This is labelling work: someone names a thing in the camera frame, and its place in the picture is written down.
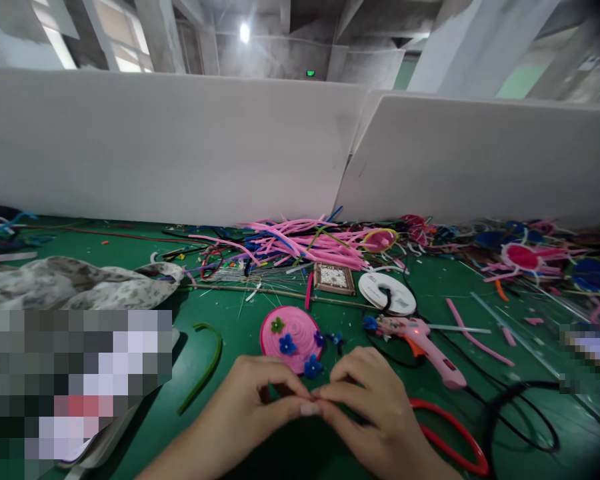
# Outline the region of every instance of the blue craft ornament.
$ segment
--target blue craft ornament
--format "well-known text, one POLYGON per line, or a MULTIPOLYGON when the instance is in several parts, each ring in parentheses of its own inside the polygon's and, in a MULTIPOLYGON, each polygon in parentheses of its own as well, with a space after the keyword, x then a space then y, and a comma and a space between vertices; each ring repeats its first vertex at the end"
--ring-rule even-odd
POLYGON ((315 344, 318 347, 324 347, 325 346, 325 338, 322 335, 322 333, 320 333, 320 330, 317 330, 314 334, 313 334, 313 339, 315 340, 315 344))
POLYGON ((305 362, 305 377, 313 380, 320 372, 322 372, 322 364, 318 362, 315 355, 310 356, 309 361, 305 362))
POLYGON ((291 340, 291 335, 286 334, 284 337, 279 339, 280 342, 280 353, 284 353, 285 355, 291 355, 296 351, 296 346, 293 340, 291 340))
POLYGON ((362 320, 362 328, 364 328, 364 330, 376 331, 378 330, 378 322, 373 317, 365 317, 362 320))

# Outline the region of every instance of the glue gun trigger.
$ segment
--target glue gun trigger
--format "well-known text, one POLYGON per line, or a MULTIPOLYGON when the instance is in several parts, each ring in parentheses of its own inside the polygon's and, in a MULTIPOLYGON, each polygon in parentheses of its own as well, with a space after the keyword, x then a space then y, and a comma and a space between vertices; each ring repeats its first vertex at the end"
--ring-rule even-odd
POLYGON ((422 348, 420 348, 420 346, 418 346, 418 344, 416 342, 412 341, 406 335, 400 335, 400 338, 407 341, 407 343, 411 347, 411 351, 413 352, 414 358, 422 357, 425 354, 425 351, 422 350, 422 348))

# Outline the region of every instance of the finger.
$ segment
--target finger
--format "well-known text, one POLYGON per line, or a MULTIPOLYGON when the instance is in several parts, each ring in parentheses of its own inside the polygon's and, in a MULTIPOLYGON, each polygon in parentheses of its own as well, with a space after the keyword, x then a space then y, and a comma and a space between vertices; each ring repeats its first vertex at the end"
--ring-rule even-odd
POLYGON ((329 374, 329 380, 334 382, 346 381, 347 378, 353 378, 356 382, 360 382, 366 388, 370 388, 373 383, 373 369, 371 362, 359 355, 346 355, 332 368, 329 374))
POLYGON ((252 360, 258 363, 282 363, 282 360, 274 358, 274 357, 266 357, 261 355, 259 357, 251 357, 252 360))
POLYGON ((258 423, 264 425, 267 436, 292 420, 302 416, 319 415, 320 413, 321 410, 318 404, 300 397, 286 397, 276 400, 257 410, 258 423))
POLYGON ((356 457, 364 454, 365 445, 369 443, 369 430, 354 423, 342 410, 331 402, 318 400, 316 403, 320 405, 322 418, 342 438, 351 452, 356 457))
POLYGON ((374 358, 374 360, 380 362, 381 365, 389 365, 389 362, 387 361, 386 358, 384 358, 382 356, 382 353, 378 352, 377 349, 373 348, 373 347, 368 347, 367 351, 369 352, 369 354, 374 358))
POLYGON ((377 405, 369 390, 346 382, 336 382, 314 390, 313 395, 318 399, 343 403, 377 425, 378 415, 374 408, 377 405))
POLYGON ((299 397, 310 399, 309 390, 300 381, 300 378, 284 363, 254 363, 253 371, 256 375, 258 388, 269 383, 273 385, 285 385, 299 397))

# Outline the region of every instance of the blue pipe cleaner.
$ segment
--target blue pipe cleaner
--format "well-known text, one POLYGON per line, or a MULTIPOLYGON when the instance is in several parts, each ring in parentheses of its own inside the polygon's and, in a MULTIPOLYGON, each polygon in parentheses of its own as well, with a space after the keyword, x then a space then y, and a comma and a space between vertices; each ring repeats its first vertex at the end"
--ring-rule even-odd
POLYGON ((364 330, 376 331, 378 330, 378 322, 373 317, 365 317, 362 320, 362 328, 364 328, 364 330))
POLYGON ((291 355, 293 352, 297 350, 295 343, 291 340, 291 335, 286 334, 284 337, 279 339, 280 342, 280 353, 284 353, 285 355, 291 355))
POLYGON ((305 377, 313 380, 320 372, 322 372, 322 364, 318 362, 315 355, 310 356, 309 361, 305 362, 305 377))

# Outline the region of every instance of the white partition board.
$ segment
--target white partition board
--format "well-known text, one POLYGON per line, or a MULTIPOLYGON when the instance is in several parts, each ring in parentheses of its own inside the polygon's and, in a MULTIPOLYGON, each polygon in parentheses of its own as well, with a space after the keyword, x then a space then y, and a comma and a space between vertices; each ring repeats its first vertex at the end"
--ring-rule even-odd
POLYGON ((336 204, 340 220, 599 224, 600 107, 385 96, 336 204))
POLYGON ((231 225, 329 214, 367 90, 0 69, 0 204, 231 225))

